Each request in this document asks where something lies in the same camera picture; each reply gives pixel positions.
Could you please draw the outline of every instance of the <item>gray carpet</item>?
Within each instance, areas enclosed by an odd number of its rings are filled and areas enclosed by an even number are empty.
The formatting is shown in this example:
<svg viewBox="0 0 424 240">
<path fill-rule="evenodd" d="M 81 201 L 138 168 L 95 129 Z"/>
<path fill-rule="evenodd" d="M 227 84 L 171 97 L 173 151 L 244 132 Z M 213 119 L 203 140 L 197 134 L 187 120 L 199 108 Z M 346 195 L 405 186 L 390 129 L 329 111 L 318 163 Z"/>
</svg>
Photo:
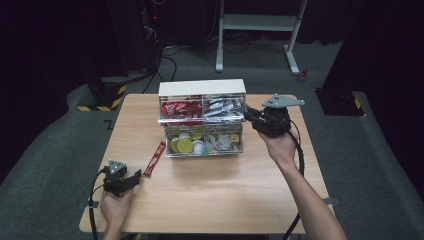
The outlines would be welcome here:
<svg viewBox="0 0 424 240">
<path fill-rule="evenodd" d="M 305 100 L 301 109 L 329 194 L 341 201 L 334 209 L 348 238 L 424 239 L 423 202 L 386 143 L 365 94 L 354 93 L 366 116 L 326 116 L 321 110 L 314 88 L 322 86 L 339 47 L 296 44 L 299 68 L 309 70 L 310 79 L 303 83 L 290 73 L 281 45 L 224 52 L 223 73 L 215 72 L 215 51 L 170 48 L 164 54 L 177 63 L 174 81 L 241 78 L 247 93 Z M 164 81 L 173 70 L 173 63 L 163 59 Z M 146 92 L 157 93 L 159 82 L 156 76 Z M 140 93 L 147 83 L 130 83 L 125 94 Z M 69 94 L 68 113 L 34 140 L 1 185 L 0 239 L 91 239 L 78 227 L 82 206 L 112 132 L 104 120 L 115 121 L 119 108 L 79 112 L 85 87 Z"/>
</svg>

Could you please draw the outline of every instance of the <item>white metal stand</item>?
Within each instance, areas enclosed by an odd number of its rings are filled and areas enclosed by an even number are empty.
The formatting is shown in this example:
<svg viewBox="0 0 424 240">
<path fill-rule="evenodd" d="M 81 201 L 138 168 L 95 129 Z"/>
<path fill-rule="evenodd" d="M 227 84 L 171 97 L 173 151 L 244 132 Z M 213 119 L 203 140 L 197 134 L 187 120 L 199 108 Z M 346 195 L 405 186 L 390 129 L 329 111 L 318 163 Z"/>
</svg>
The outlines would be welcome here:
<svg viewBox="0 0 424 240">
<path fill-rule="evenodd" d="M 302 23 L 308 0 L 302 0 L 297 16 L 274 16 L 274 15 L 244 15 L 244 14 L 224 14 L 224 0 L 221 0 L 219 18 L 219 38 L 216 54 L 216 71 L 224 70 L 224 49 L 223 35 L 224 29 L 236 30 L 261 30 L 261 31 L 283 31 L 292 32 L 289 45 L 284 45 L 284 53 L 290 65 L 292 74 L 298 75 L 299 68 L 293 56 L 293 46 Z"/>
</svg>

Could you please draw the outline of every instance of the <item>wooden table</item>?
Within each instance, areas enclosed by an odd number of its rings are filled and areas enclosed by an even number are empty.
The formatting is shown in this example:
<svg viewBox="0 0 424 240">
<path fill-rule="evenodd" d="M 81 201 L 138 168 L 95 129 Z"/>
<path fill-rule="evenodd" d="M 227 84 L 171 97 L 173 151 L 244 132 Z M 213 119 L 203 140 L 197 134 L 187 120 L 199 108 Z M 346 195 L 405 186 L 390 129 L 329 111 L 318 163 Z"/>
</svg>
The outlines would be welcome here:
<svg viewBox="0 0 424 240">
<path fill-rule="evenodd" d="M 250 107 L 263 109 L 261 103 L 269 97 L 248 94 L 246 101 Z M 301 133 L 306 179 L 326 198 L 327 189 L 300 107 L 288 110 Z M 159 142 L 165 141 L 158 115 L 157 95 L 127 95 L 100 168 L 113 159 L 127 163 L 131 176 L 138 169 L 144 171 Z M 136 187 L 123 231 L 284 233 L 296 216 L 295 202 L 265 143 L 250 122 L 243 126 L 241 154 L 187 158 L 167 158 L 162 154 L 152 177 L 142 178 Z M 96 186 L 102 184 L 103 178 L 100 175 Z M 101 194 L 100 189 L 94 200 L 100 201 Z M 100 208 L 95 209 L 95 218 L 98 231 L 104 231 L 106 222 Z M 91 232 L 88 209 L 83 213 L 80 229 Z M 301 222 L 293 233 L 305 233 Z"/>
</svg>

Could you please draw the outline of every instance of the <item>human hand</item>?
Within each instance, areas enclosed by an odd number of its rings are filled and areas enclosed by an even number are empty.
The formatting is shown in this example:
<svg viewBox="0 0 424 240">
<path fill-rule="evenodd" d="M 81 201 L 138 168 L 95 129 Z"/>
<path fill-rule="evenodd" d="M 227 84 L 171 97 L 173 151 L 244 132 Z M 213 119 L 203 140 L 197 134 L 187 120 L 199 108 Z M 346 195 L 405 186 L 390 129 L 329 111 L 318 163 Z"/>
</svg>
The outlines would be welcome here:
<svg viewBox="0 0 424 240">
<path fill-rule="evenodd" d="M 290 132 L 298 139 L 297 134 L 292 131 Z M 281 170 L 292 167 L 296 168 L 294 163 L 296 144 L 289 134 L 285 133 L 275 138 L 270 138 L 260 132 L 258 134 L 264 140 L 269 156 L 277 163 Z"/>
<path fill-rule="evenodd" d="M 104 239 L 119 239 L 130 209 L 132 194 L 133 189 L 127 191 L 122 197 L 116 197 L 110 192 L 103 192 L 100 208 L 107 222 Z"/>
</svg>

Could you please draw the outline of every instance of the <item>human arm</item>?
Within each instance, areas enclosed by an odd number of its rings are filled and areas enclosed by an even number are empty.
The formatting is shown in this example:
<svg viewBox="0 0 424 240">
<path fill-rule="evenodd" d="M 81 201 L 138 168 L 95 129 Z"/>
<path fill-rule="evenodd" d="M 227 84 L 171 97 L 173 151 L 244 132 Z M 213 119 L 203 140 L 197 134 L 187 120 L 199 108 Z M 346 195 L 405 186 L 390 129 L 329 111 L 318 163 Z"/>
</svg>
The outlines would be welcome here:
<svg viewBox="0 0 424 240">
<path fill-rule="evenodd" d="M 346 235 L 333 212 L 300 174 L 294 163 L 296 145 L 286 133 L 270 138 L 259 133 L 270 157 L 277 164 L 293 195 L 309 239 L 346 239 Z"/>
<path fill-rule="evenodd" d="M 122 227 L 130 208 L 132 194 L 133 189 L 127 191 L 122 197 L 116 197 L 110 192 L 103 192 L 100 207 L 107 222 L 103 240 L 117 240 L 120 238 Z"/>
</svg>

